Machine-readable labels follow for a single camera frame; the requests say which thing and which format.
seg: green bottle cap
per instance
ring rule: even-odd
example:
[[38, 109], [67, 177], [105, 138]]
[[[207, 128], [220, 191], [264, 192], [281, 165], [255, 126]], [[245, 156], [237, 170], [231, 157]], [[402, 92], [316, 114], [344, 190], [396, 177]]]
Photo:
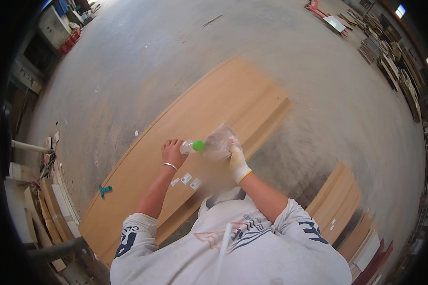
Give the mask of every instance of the green bottle cap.
[[204, 143], [200, 140], [195, 140], [194, 144], [192, 145], [194, 150], [196, 151], [202, 151], [204, 149]]

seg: sweatshirt sleeve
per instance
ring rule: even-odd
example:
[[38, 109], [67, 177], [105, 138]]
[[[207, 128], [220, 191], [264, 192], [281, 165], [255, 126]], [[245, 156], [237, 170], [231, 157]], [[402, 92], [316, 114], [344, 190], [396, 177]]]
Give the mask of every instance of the sweatshirt sleeve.
[[310, 249], [320, 249], [329, 243], [320, 235], [319, 226], [294, 200], [289, 199], [287, 207], [274, 222], [276, 231], [287, 238], [303, 243]]
[[122, 237], [111, 264], [112, 284], [121, 284], [143, 257], [158, 249], [155, 241], [157, 220], [141, 213], [126, 218]]

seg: metal pole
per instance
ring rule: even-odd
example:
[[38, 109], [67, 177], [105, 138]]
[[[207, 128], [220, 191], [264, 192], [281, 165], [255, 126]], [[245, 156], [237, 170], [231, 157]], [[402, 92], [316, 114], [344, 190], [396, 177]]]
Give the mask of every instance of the metal pole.
[[29, 250], [27, 253], [35, 262], [50, 263], [59, 258], [69, 256], [71, 253], [80, 251], [87, 247], [87, 243], [83, 237], [77, 237], [67, 242], [59, 243], [47, 248], [39, 248]]
[[41, 152], [41, 153], [52, 153], [52, 149], [48, 149], [46, 147], [36, 146], [36, 145], [29, 145], [17, 140], [11, 140], [11, 147], [15, 147], [17, 149], [21, 149], [24, 151], [34, 151], [34, 152]]

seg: label sticker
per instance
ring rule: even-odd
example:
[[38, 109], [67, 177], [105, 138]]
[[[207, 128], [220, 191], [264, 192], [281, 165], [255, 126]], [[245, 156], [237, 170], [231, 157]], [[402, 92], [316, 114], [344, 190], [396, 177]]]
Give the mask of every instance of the label sticker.
[[201, 180], [199, 180], [198, 178], [195, 178], [192, 184], [190, 184], [190, 187], [196, 191], [198, 187], [200, 187], [200, 185], [201, 185]]
[[174, 186], [178, 181], [179, 181], [179, 178], [176, 178], [175, 180], [173, 180], [173, 182], [171, 182], [171, 186]]
[[192, 175], [188, 174], [188, 172], [181, 178], [181, 182], [184, 183], [184, 185], [187, 185], [187, 183], [192, 179]]

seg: dusty floor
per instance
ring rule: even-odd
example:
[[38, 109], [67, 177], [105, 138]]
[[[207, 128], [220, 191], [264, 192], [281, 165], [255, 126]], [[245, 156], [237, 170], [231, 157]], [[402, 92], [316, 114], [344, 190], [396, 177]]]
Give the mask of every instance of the dusty floor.
[[[422, 127], [404, 96], [356, 50], [365, 35], [335, 35], [306, 0], [107, 0], [60, 62], [19, 139], [56, 153], [83, 214], [98, 185], [145, 128], [220, 62], [241, 55], [296, 104], [251, 158], [251, 168], [302, 203], [342, 159], [353, 171], [393, 265], [417, 219], [424, 180]], [[320, 9], [345, 12], [341, 0]], [[206, 27], [215, 16], [221, 18]], [[17, 153], [37, 169], [37, 157]]]

